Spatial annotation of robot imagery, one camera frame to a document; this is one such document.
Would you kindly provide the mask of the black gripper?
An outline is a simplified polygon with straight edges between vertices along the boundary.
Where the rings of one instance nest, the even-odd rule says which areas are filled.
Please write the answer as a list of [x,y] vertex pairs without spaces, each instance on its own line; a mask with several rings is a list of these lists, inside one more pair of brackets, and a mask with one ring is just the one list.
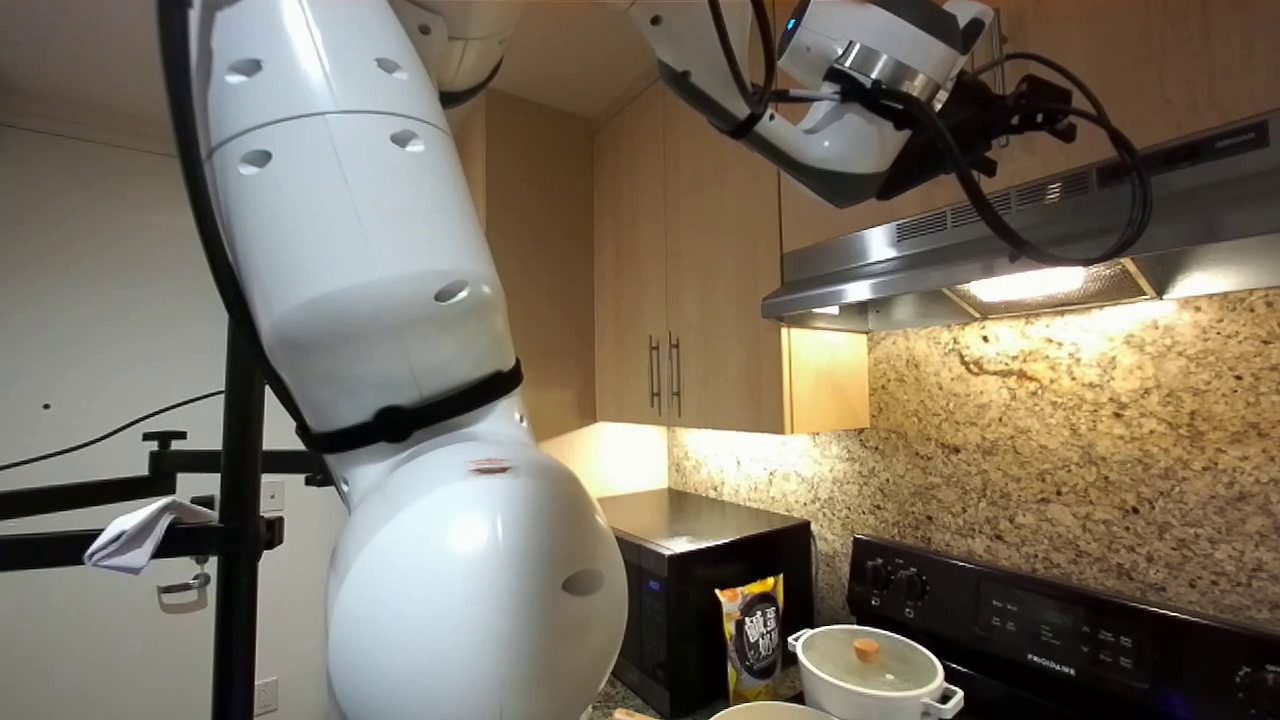
[[971,167],[994,173],[990,149],[1013,135],[1044,131],[1060,142],[1077,141],[1070,91],[1044,74],[1018,74],[1013,91],[994,91],[977,74],[959,74],[946,103],[919,131],[924,174]]

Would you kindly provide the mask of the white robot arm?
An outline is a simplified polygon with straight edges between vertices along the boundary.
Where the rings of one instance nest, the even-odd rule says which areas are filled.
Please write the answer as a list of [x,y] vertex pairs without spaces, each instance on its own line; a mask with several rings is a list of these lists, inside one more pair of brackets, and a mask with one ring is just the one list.
[[[942,173],[989,0],[605,0],[715,131],[849,208]],[[523,367],[453,107],[519,0],[154,0],[173,131],[232,328],[349,523],[344,720],[584,720],[627,628],[592,492],[523,425]]]

